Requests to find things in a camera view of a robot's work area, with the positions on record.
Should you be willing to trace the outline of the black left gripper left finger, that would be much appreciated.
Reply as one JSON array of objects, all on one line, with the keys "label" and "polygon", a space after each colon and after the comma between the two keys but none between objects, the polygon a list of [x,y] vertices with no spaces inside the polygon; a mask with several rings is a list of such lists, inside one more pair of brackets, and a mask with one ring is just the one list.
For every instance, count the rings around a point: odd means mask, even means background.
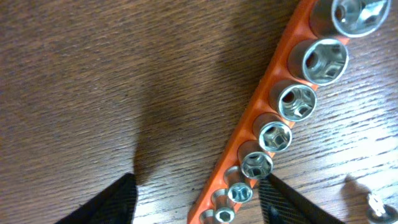
[{"label": "black left gripper left finger", "polygon": [[126,173],[57,224],[131,224],[136,203],[136,176]]}]

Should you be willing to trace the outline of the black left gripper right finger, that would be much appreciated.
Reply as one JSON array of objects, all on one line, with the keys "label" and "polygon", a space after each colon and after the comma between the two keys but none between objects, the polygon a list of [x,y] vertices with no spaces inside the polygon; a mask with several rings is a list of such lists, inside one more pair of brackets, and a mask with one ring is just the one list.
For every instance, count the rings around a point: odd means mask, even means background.
[{"label": "black left gripper right finger", "polygon": [[259,181],[264,223],[343,224],[273,174]]}]

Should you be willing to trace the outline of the orange socket rail with sockets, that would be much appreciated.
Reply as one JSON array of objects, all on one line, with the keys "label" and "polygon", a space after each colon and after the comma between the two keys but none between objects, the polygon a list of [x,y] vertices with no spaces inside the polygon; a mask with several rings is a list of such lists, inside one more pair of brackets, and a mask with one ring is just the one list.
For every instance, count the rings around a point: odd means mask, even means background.
[{"label": "orange socket rail with sockets", "polygon": [[286,150],[292,126],[309,118],[316,89],[344,74],[347,43],[377,30],[390,1],[302,0],[293,12],[248,107],[189,211],[187,222],[230,223],[253,188],[272,174],[273,156]]}]

